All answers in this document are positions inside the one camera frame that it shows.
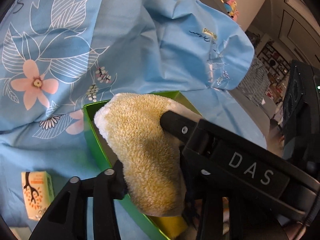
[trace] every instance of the pink petal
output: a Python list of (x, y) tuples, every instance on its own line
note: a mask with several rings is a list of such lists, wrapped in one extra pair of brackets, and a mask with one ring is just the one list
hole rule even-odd
[(81, 109), (79, 109), (78, 111), (72, 112), (69, 114), (71, 118), (73, 119), (83, 119), (83, 112)]
[(75, 134), (81, 133), (83, 131), (83, 129), (84, 129), (83, 120), (79, 120), (79, 121), (76, 121), (75, 123), (73, 123), (72, 125), (70, 125), (66, 129), (66, 132), (68, 134), (75, 135)]
[(32, 86), (32, 80), (28, 78), (18, 78), (11, 81), (11, 86), (16, 91), (26, 91)]
[(49, 94), (54, 94), (57, 92), (58, 87), (59, 87), (58, 80), (54, 78), (50, 78), (42, 81), (41, 89)]
[(36, 89), (30, 88), (26, 90), (23, 95), (23, 103), (27, 110), (30, 110), (31, 107), (35, 104), (38, 96), (38, 91)]
[(23, 72), (28, 79), (33, 79), (39, 76), (39, 69), (36, 62), (32, 59), (28, 59), (23, 63)]
[(49, 103), (49, 100), (47, 99), (47, 97), (43, 94), (43, 92), (40, 90), (40, 93), (38, 93), (38, 99), (39, 99), (39, 102), (41, 104), (43, 104), (46, 108), (49, 108), (50, 106), (50, 103)]

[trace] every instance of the yellow plush fabric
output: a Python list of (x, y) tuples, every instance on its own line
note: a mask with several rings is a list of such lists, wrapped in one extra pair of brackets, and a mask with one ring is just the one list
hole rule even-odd
[(179, 216), (184, 208), (179, 141), (160, 126), (160, 117), (168, 110), (200, 118), (171, 99), (129, 93), (115, 95), (94, 118), (123, 163), (132, 202), (142, 213), (156, 217)]

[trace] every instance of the white lettering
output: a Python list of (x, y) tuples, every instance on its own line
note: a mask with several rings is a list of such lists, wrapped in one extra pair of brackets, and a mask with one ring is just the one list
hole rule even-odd
[(273, 171), (272, 170), (266, 170), (266, 172), (264, 173), (265, 178), (267, 179), (267, 182), (264, 182), (263, 180), (260, 180), (260, 182), (263, 185), (268, 185), (270, 183), (270, 178), (268, 176), (268, 173), (270, 173), (271, 175), (273, 175)]
[(254, 173), (256, 172), (257, 163), (253, 163), (243, 174), (251, 173), (251, 178), (254, 178)]
[[(235, 159), (236, 156), (239, 156), (240, 159), (239, 159), (238, 163), (237, 163), (236, 165), (234, 165), (234, 164), (232, 164), (232, 162), (234, 161), (234, 159)], [(239, 153), (237, 153), (237, 152), (235, 152), (235, 153), (233, 154), (233, 157), (232, 157), (231, 161), (229, 162), (229, 166), (231, 166), (232, 168), (237, 168), (237, 167), (239, 167), (241, 161), (242, 161), (242, 155), (239, 154)]]

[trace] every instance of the yellow tissue pack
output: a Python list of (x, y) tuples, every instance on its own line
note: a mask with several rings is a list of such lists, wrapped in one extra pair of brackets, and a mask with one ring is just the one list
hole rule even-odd
[(26, 171), (21, 180), (28, 217), (40, 220), (54, 199), (51, 176), (45, 171)]

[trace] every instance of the blue bed sheet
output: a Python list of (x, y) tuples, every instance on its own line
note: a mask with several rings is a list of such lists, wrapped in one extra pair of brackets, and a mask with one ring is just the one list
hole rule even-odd
[[(70, 177), (100, 172), (81, 109), (116, 93), (180, 90), (209, 121), (266, 146), (226, 91), (245, 76), (253, 47), (199, 0), (16, 0), (0, 23), (0, 52), (0, 213), (9, 226), (36, 225), (22, 171), (49, 172), (56, 194)], [(122, 239), (148, 239), (118, 203), (116, 214)]]

